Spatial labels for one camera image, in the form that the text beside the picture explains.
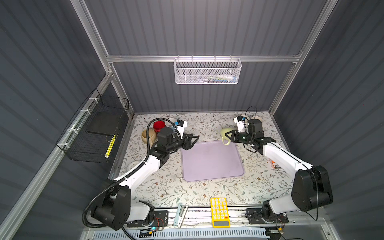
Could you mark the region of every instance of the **black cable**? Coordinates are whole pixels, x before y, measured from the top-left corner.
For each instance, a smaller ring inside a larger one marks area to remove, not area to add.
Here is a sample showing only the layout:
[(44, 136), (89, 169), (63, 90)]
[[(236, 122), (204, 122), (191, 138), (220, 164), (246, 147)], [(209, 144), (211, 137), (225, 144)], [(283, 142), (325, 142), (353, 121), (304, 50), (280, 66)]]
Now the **black cable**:
[(245, 115), (244, 115), (244, 128), (246, 128), (245, 120), (247, 119), (247, 112), (248, 112), (248, 110), (249, 110), (251, 107), (255, 107), (255, 108), (256, 108), (256, 111), (255, 111), (255, 116), (256, 116), (256, 113), (257, 113), (257, 107), (256, 107), (255, 105), (252, 105), (252, 106), (250, 106), (250, 107), (245, 111)]
[(243, 143), (243, 147), (244, 147), (246, 150), (248, 150), (248, 151), (250, 151), (250, 152), (252, 152), (252, 153), (257, 152), (257, 151), (251, 151), (251, 150), (249, 150), (248, 148), (246, 148), (246, 147), (245, 147), (245, 143)]
[(127, 237), (128, 237), (130, 240), (136, 240), (136, 239), (134, 239), (131, 235), (129, 235), (129, 233), (127, 232), (127, 230), (125, 229), (124, 226), (121, 227), (121, 230), (125, 233), (125, 235), (127, 235)]
[[(279, 216), (278, 218), (276, 218), (276, 228), (277, 228), (277, 230), (279, 230), (278, 227), (277, 227), (277, 219), (280, 220), (280, 216)], [(302, 238), (285, 238), (281, 233), (280, 233), (280, 236), (281, 236), (284, 240), (295, 240), (295, 239), (304, 240), (304, 239), (302, 239)]]
[(304, 240), (304, 239), (302, 239), (302, 238), (299, 238), (299, 237), (295, 237), (295, 238), (285, 238), (285, 237), (283, 237), (283, 235), (282, 234), (280, 234), (281, 235), (281, 237), (284, 239), (284, 240), (294, 240), (294, 239), (300, 239), (300, 240)]
[(175, 132), (177, 133), (177, 135), (179, 136), (179, 139), (181, 139), (181, 135), (179, 133), (179, 131), (176, 129), (176, 125), (166, 119), (166, 118), (155, 118), (153, 120), (151, 120), (148, 125), (147, 125), (147, 155), (144, 159), (144, 162), (141, 162), (141, 164), (136, 167), (134, 170), (132, 170), (132, 172), (128, 173), (126, 176), (124, 176), (122, 179), (112, 183), (111, 185), (109, 185), (108, 187), (106, 187), (103, 191), (101, 191), (98, 195), (96, 195), (84, 208), (83, 210), (83, 213), (81, 214), (81, 221), (83, 222), (83, 224), (86, 226), (86, 227), (89, 227), (89, 228), (101, 228), (101, 227), (106, 227), (107, 225), (103, 224), (103, 223), (100, 223), (100, 224), (94, 224), (94, 223), (90, 223), (87, 219), (87, 213), (91, 207), (91, 205), (95, 202), (95, 200), (102, 194), (104, 194), (105, 192), (111, 190), (112, 188), (114, 188), (115, 186), (117, 186), (119, 183), (125, 181), (127, 178), (129, 178), (130, 176), (132, 176), (135, 172), (137, 172), (142, 166), (144, 166), (145, 162), (147, 162), (148, 158), (149, 158), (149, 151), (150, 151), (150, 145), (149, 145), (149, 127), (151, 126), (151, 124), (156, 121), (156, 120), (165, 120), (165, 121), (168, 121), (172, 124), (172, 126), (174, 127), (175, 129)]
[(308, 214), (313, 220), (317, 221), (317, 219), (319, 218), (319, 187), (318, 187), (314, 172), (312, 172), (312, 175), (313, 175), (314, 181), (316, 183), (316, 192), (317, 192), (316, 193), (316, 219), (314, 219), (309, 213), (307, 213), (307, 212), (305, 212), (305, 213)]
[(81, 221), (83, 222), (83, 224), (86, 226), (86, 227), (90, 227), (90, 228), (100, 228), (100, 227), (106, 227), (107, 225), (103, 224), (103, 223), (100, 223), (100, 224), (94, 224), (94, 223), (90, 223), (87, 219), (87, 213), (88, 213), (88, 210), (89, 208), (91, 207), (91, 205), (93, 204), (93, 202), (96, 200), (96, 198), (98, 198), (100, 195), (104, 194), (105, 192), (109, 191), (110, 189), (114, 188), (115, 186), (117, 186), (119, 183), (123, 182), (125, 180), (125, 178), (122, 178), (120, 180), (118, 180), (117, 182), (114, 182), (112, 183), (111, 185), (109, 185), (108, 187), (106, 187), (103, 191), (101, 191), (96, 197), (94, 197), (88, 204), (87, 206), (84, 208), (83, 210), (83, 213), (81, 215)]

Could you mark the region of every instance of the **small package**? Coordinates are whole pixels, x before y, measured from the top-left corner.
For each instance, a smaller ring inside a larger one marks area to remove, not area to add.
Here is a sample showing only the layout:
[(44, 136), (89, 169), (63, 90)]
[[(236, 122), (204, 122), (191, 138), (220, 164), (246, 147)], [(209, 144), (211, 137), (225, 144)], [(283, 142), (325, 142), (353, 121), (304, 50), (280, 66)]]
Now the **small package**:
[(271, 163), (273, 169), (281, 168), (277, 163), (273, 162), (271, 159), (269, 159), (269, 162)]

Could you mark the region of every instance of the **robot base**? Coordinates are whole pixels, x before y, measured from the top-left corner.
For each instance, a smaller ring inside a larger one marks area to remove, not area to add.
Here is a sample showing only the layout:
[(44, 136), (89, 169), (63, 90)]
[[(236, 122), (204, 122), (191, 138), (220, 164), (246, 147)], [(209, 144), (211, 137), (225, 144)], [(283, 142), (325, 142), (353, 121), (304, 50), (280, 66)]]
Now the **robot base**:
[(269, 216), (269, 218), (266, 219), (263, 215), (261, 207), (246, 209), (246, 211), (247, 213), (245, 214), (245, 217), (248, 219), (249, 224), (264, 224), (264, 223), (276, 223), (276, 222), (277, 224), (288, 223), (288, 217), (285, 213)]
[(168, 211), (154, 211), (153, 221), (149, 223), (147, 220), (137, 220), (127, 223), (127, 227), (157, 227), (157, 220), (159, 219), (159, 227), (166, 227), (168, 225)]

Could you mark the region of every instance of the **floral tablecloth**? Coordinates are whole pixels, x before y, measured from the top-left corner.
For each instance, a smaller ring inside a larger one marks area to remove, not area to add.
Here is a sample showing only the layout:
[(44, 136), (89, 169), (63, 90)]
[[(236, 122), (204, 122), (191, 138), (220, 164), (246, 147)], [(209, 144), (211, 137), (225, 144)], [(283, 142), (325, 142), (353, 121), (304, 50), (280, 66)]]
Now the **floral tablecloth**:
[[(175, 118), (188, 122), (185, 133), (199, 135), (200, 141), (221, 140), (220, 130), (225, 127), (237, 128), (234, 117), (244, 113), (187, 113), (187, 114), (142, 114), (137, 115), (128, 148), (120, 170), (136, 160), (144, 159), (146, 145), (141, 132), (154, 118)], [(263, 119), (265, 136), (270, 136), (283, 146), (268, 112), (258, 112)], [(259, 153), (251, 153), (237, 143), (245, 174), (241, 177), (186, 182), (183, 179), (181, 150), (170, 156), (164, 166), (146, 179), (133, 194), (134, 199), (144, 200), (155, 207), (176, 207), (178, 202), (189, 206), (207, 206), (211, 197), (226, 197), (228, 204), (260, 204), (264, 200), (291, 192), (293, 181), (282, 169), (273, 170), (269, 160)]]

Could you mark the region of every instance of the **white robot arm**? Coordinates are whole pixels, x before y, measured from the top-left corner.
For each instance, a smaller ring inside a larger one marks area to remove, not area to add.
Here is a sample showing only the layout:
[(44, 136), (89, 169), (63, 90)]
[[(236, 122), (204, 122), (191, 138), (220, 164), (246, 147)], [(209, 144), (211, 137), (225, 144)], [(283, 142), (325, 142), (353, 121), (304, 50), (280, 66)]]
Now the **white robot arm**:
[[(185, 127), (187, 127), (186, 121), (178, 120), (175, 123), (174, 128), (180, 134), (179, 137), (175, 137), (172, 128), (164, 127), (157, 135), (156, 145), (149, 150), (143, 161), (122, 176), (114, 180), (107, 179), (103, 185), (104, 190), (84, 209), (82, 216), (84, 225), (93, 228), (109, 226), (118, 230), (126, 222), (140, 220), (145, 221), (146, 224), (151, 223), (154, 218), (154, 207), (142, 201), (131, 201), (131, 194), (145, 179), (167, 162), (169, 154), (176, 152), (179, 148), (188, 150), (194, 146), (199, 137), (184, 134)], [(91, 217), (101, 221), (102, 224), (95, 225), (87, 221), (88, 209), (91, 209)]]
[(238, 130), (225, 134), (231, 142), (240, 142), (244, 146), (245, 144), (251, 145), (254, 150), (281, 166), (293, 179), (290, 194), (263, 203), (263, 219), (273, 220), (274, 217), (284, 212), (306, 212), (333, 202), (329, 177), (325, 168), (304, 162), (283, 149), (274, 139), (265, 137), (260, 120), (248, 120), (245, 131), (241, 124), (242, 116), (234, 119), (235, 122), (236, 120), (238, 120)]

